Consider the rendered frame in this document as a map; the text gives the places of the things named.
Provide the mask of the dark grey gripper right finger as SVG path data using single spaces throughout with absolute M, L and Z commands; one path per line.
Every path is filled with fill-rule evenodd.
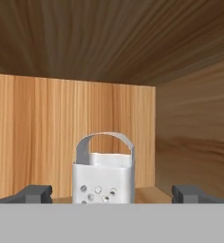
M 207 195 L 192 185 L 174 185 L 172 194 L 173 203 L 224 203 L 223 198 Z

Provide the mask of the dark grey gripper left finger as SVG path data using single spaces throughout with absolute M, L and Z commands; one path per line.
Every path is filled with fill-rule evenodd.
M 28 185 L 12 196 L 0 198 L 0 203 L 51 203 L 51 185 Z

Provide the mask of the silver metal cheese grater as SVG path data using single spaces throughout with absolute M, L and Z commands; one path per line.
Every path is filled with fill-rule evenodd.
M 117 138 L 129 154 L 90 153 L 90 140 L 99 135 Z M 83 137 L 72 163 L 74 204 L 131 204 L 135 202 L 135 146 L 124 134 L 99 132 Z

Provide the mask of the wooden cabinet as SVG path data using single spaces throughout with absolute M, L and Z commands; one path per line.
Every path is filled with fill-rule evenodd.
M 136 185 L 224 198 L 224 0 L 0 0 L 0 198 L 71 194 L 78 141 Z

